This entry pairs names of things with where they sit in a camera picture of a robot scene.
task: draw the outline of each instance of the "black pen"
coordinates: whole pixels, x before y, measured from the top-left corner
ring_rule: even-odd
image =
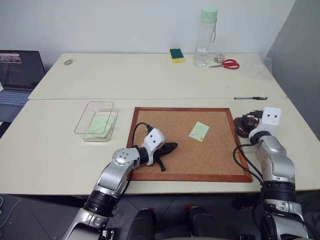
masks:
[[[253,96],[253,97],[235,97],[234,99],[236,100],[241,100],[241,99],[254,99],[254,100],[267,100],[267,96]]]

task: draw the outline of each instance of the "green bottle cap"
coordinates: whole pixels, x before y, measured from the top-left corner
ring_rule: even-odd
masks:
[[[206,24],[212,24],[217,20],[218,9],[212,6],[205,6],[201,9],[200,21]]]

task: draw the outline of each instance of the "laptop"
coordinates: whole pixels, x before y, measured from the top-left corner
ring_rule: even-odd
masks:
[[[38,51],[0,50],[0,122],[9,122],[45,75]]]

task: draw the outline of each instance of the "wooden frame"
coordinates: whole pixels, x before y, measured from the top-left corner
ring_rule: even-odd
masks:
[[[131,147],[133,131],[137,125],[139,111],[184,111],[184,112],[225,112],[230,130],[235,139],[235,124],[229,108],[180,108],[180,107],[135,107],[132,117],[130,133],[127,141],[127,148]],[[247,161],[237,152],[237,159],[241,164],[248,168]],[[181,174],[181,173],[166,173],[161,177],[161,174],[150,173],[135,173],[132,175],[133,181],[201,181],[201,182],[244,182],[251,183],[252,176],[247,171],[243,170],[243,175],[220,175],[220,174]]]

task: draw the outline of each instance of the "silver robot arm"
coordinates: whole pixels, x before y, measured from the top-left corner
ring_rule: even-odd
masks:
[[[153,128],[140,148],[121,148],[115,151],[112,161],[103,170],[84,207],[80,208],[65,232],[63,240],[105,240],[106,225],[126,185],[127,175],[140,164],[151,165],[154,152],[166,138]]]
[[[301,205],[297,203],[294,163],[272,136],[280,116],[281,109],[265,107],[257,128],[249,133],[263,177],[261,195],[266,214],[260,226],[262,240],[308,238],[306,227],[294,219],[304,221]]]

